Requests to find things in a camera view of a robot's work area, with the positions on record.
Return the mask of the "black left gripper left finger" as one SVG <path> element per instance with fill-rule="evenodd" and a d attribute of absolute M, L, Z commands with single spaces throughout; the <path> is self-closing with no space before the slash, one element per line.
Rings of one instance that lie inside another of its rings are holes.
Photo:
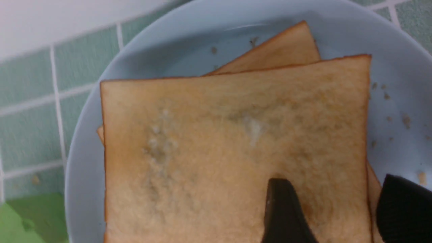
<path fill-rule="evenodd" d="M 297 193 L 287 179 L 268 181 L 262 243 L 316 243 Z"/>

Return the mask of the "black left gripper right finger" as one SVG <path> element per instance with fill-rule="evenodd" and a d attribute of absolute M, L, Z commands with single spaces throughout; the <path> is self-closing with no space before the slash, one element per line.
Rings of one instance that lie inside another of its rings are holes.
<path fill-rule="evenodd" d="M 432 193 L 404 177 L 387 174 L 376 209 L 385 243 L 432 241 Z"/>

